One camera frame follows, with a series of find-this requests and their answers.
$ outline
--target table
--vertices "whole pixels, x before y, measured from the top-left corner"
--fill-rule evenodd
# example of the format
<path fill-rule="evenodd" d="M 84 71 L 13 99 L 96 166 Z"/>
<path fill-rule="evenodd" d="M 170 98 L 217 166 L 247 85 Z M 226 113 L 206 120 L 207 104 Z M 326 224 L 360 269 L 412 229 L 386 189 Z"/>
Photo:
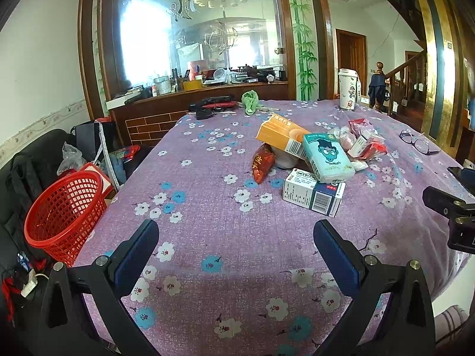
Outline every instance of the table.
<path fill-rule="evenodd" d="M 361 117 L 374 124 L 389 154 L 347 182 L 329 220 L 362 254 L 394 265 L 419 260 L 438 296 L 468 256 L 448 249 L 447 220 L 424 207 L 422 191 L 431 185 L 473 201 L 446 170 L 455 160 L 444 152 L 422 155 L 398 137 L 407 126 L 372 109 L 342 111 L 337 101 L 265 103 L 309 131 Z M 144 219 L 157 221 L 158 246 L 123 303 L 163 356 L 311 355 L 351 301 L 313 243 L 313 226 L 325 217 L 282 200 L 288 171 L 273 169 L 262 184 L 253 181 L 251 160 L 261 145 L 255 135 L 267 117 L 248 117 L 243 109 L 201 122 L 184 116 L 118 193 L 79 254 L 75 265 L 90 264 Z M 378 304 L 373 331 L 386 301 Z M 92 299 L 88 305 L 108 338 Z"/>

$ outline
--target red plastic basket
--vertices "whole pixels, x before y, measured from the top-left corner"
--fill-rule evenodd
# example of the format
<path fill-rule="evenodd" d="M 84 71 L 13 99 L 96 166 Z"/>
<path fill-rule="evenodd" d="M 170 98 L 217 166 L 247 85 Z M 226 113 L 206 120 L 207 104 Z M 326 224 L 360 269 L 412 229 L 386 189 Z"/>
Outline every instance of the red plastic basket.
<path fill-rule="evenodd" d="M 27 242 L 73 266 L 105 211 L 101 176 L 78 171 L 59 179 L 34 202 L 25 221 Z"/>

